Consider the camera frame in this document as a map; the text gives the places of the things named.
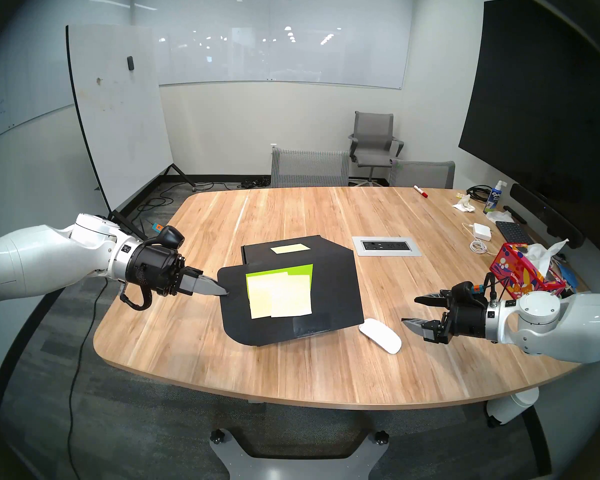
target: black keyboard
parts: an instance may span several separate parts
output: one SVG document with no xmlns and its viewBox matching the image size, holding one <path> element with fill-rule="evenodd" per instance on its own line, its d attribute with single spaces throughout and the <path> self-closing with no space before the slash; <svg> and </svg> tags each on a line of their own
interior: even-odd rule
<svg viewBox="0 0 600 480">
<path fill-rule="evenodd" d="M 496 227 L 504 236 L 506 243 L 535 244 L 535 241 L 527 235 L 524 229 L 517 223 L 510 221 L 497 221 Z"/>
</svg>

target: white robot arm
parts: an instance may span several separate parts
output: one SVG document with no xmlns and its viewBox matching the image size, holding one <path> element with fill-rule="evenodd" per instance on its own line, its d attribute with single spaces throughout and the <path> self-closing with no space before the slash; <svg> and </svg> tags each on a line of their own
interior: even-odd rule
<svg viewBox="0 0 600 480">
<path fill-rule="evenodd" d="M 487 301 L 481 286 L 469 281 L 441 290 L 440 294 L 416 297 L 415 301 L 448 310 L 442 320 L 402 320 L 428 342 L 448 344 L 454 335 L 468 335 L 492 343 L 515 344 L 531 355 L 574 363 L 600 361 L 600 294 L 559 299 L 549 292 L 534 291 L 520 299 L 496 301 L 492 278 L 491 301 Z M 517 331 L 507 324 L 509 316 L 517 316 Z"/>
<path fill-rule="evenodd" d="M 46 225 L 0 237 L 0 301 L 50 293 L 84 277 L 121 282 L 120 298 L 134 309 L 147 309 L 152 291 L 221 296 L 227 292 L 200 270 L 186 267 L 178 254 L 184 237 L 172 226 L 140 242 L 101 217 L 80 214 L 56 230 Z M 128 283 L 140 285 L 142 305 L 125 295 Z"/>
</svg>

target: white tissue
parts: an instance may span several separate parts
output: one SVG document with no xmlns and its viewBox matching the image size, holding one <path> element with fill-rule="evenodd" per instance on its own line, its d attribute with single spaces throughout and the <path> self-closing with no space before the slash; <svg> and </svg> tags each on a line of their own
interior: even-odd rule
<svg viewBox="0 0 600 480">
<path fill-rule="evenodd" d="M 489 220 L 491 220 L 493 223 L 496 222 L 513 222 L 513 218 L 511 217 L 511 213 L 509 213 L 508 211 L 505 211 L 504 213 L 502 211 L 489 211 L 487 213 L 487 218 Z"/>
<path fill-rule="evenodd" d="M 471 196 L 469 194 L 466 194 L 465 196 L 461 197 L 458 203 L 454 204 L 453 207 L 457 210 L 464 212 L 475 211 L 475 206 L 469 204 L 469 199 L 471 199 Z"/>
<path fill-rule="evenodd" d="M 526 249 L 525 257 L 531 261 L 531 264 L 543 277 L 546 277 L 549 271 L 549 263 L 551 263 L 551 256 L 560 251 L 568 241 L 569 239 L 564 239 L 562 242 L 556 242 L 549 249 L 546 249 L 542 244 L 531 244 Z"/>
</svg>

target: white cable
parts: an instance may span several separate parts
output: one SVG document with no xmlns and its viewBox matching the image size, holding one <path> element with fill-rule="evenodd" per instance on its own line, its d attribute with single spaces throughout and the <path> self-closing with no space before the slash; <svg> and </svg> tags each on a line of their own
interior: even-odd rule
<svg viewBox="0 0 600 480">
<path fill-rule="evenodd" d="M 469 225 L 468 223 L 463 223 L 462 226 L 465 228 L 465 230 L 467 230 L 469 233 L 471 233 L 471 236 L 473 237 L 473 225 Z M 485 244 L 484 242 L 482 242 L 480 239 L 478 239 L 477 237 L 474 237 L 473 241 L 471 241 L 471 243 L 469 244 L 469 249 L 471 249 L 471 251 L 473 251 L 476 254 L 490 254 L 491 256 L 497 256 L 497 254 L 493 254 L 490 253 L 488 248 L 487 248 L 487 244 Z"/>
</svg>

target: wooden table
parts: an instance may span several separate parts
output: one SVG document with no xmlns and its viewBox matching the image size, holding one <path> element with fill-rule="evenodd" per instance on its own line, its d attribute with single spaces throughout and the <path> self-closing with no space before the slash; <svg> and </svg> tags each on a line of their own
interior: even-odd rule
<svg viewBox="0 0 600 480">
<path fill-rule="evenodd" d="M 458 282 L 484 280 L 492 256 L 469 250 L 463 223 L 491 225 L 492 252 L 502 235 L 479 210 L 451 207 L 457 191 L 399 187 L 304 187 L 195 194 L 169 222 L 184 234 L 187 264 L 215 277 L 241 264 L 240 246 L 320 234 L 353 249 L 352 236 L 409 236 L 421 257 L 358 257 L 366 318 L 402 339 L 388 354 L 357 327 L 264 347 L 241 345 L 223 330 L 217 297 L 153 297 L 146 311 L 117 299 L 94 337 L 110 365 L 225 396 L 325 408 L 429 408 L 484 401 L 549 382 L 577 365 L 529 356 L 514 345 L 454 337 L 431 344 L 401 318 L 440 318 L 413 302 Z M 139 289 L 127 294 L 138 302 Z"/>
</svg>

